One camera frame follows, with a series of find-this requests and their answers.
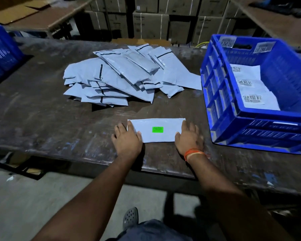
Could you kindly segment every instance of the wristband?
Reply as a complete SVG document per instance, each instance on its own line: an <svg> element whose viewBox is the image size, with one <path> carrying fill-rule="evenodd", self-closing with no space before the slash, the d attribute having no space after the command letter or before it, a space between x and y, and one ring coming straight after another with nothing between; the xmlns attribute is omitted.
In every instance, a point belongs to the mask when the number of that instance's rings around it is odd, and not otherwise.
<svg viewBox="0 0 301 241"><path fill-rule="evenodd" d="M202 152L201 150L199 150L199 149L190 149L190 150L188 150L188 151L186 151L186 153L185 153L185 155L184 155L184 159L185 159L185 161L186 162L188 162L187 161L187 157L188 156L191 156L191 155L194 155L194 154L203 154L203 155L206 155L204 152Z"/></svg>

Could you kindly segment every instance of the qr code label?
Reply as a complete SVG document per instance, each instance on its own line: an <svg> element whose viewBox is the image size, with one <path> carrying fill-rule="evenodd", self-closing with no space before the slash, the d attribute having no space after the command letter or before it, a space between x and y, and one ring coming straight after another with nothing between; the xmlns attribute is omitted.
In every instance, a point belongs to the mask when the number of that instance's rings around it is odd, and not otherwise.
<svg viewBox="0 0 301 241"><path fill-rule="evenodd" d="M255 47L253 53L269 52L272 50L274 44L275 44L275 41L257 43L257 46Z"/></svg>
<svg viewBox="0 0 301 241"><path fill-rule="evenodd" d="M222 47L233 48L235 41L236 41L236 37L221 36L219 41L220 41Z"/></svg>
<svg viewBox="0 0 301 241"><path fill-rule="evenodd" d="M234 66L234 67L232 67L232 71L233 72L241 72L241 68Z"/></svg>
<svg viewBox="0 0 301 241"><path fill-rule="evenodd" d="M249 81L249 80L238 80L237 82L238 82L240 85L252 87L252 81Z"/></svg>
<svg viewBox="0 0 301 241"><path fill-rule="evenodd" d="M261 95L243 95L244 102L264 105Z"/></svg>

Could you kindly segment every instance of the dark work surface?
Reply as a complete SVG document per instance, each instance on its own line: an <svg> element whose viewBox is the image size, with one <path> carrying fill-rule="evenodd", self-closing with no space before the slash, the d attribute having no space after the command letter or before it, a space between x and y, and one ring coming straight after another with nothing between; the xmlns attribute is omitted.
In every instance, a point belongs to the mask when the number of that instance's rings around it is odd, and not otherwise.
<svg viewBox="0 0 301 241"><path fill-rule="evenodd" d="M94 57L92 51L126 48L102 42L18 38L33 55L0 84L0 148L70 161L110 164L116 156L110 136L127 119L185 117L205 136L210 160L243 187L301 194L301 155L214 145L202 91L185 89L168 99L158 91L153 104L131 98L128 107L104 108L69 100L63 93L68 64ZM171 47L199 74L204 49ZM194 178L174 143L147 143L142 171Z"/></svg>

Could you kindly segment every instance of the concrete floor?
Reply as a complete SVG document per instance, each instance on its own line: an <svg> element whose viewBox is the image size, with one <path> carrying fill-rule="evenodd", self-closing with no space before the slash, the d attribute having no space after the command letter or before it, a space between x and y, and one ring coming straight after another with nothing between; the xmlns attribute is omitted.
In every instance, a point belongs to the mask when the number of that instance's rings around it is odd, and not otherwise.
<svg viewBox="0 0 301 241"><path fill-rule="evenodd" d="M91 179L47 173L39 181L0 170L0 241L30 240L65 203L82 190ZM164 217L167 193L124 185L101 240L116 237L122 231L125 212L136 206L140 222ZM195 218L200 205L196 196L174 194L174 213Z"/></svg>

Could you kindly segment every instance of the brown table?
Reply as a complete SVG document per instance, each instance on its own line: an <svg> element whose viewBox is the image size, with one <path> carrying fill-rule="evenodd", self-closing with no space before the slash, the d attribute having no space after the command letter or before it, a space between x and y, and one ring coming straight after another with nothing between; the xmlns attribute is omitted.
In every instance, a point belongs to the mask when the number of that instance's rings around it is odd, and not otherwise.
<svg viewBox="0 0 301 241"><path fill-rule="evenodd" d="M203 92L185 89L153 104L134 97L129 106L104 108L68 99L62 77L70 63L95 57L96 50L127 48L105 42L18 38L33 57L0 84L0 148L69 161L108 165L116 156L110 139L127 119L185 117L205 136L210 160L233 182L248 188L301 194L301 155L215 145L211 141ZM199 74L205 49L170 47ZM141 170L194 178L171 143L145 144Z"/></svg>
<svg viewBox="0 0 301 241"><path fill-rule="evenodd" d="M253 22L273 38L280 38L295 49L301 50L301 19L260 8L249 7L255 0L230 0Z"/></svg>
<svg viewBox="0 0 301 241"><path fill-rule="evenodd" d="M76 13L82 11L92 1L75 0L53 3L52 7L5 25L4 28L8 31L45 32L49 38L52 38L52 31L55 28L73 17Z"/></svg>

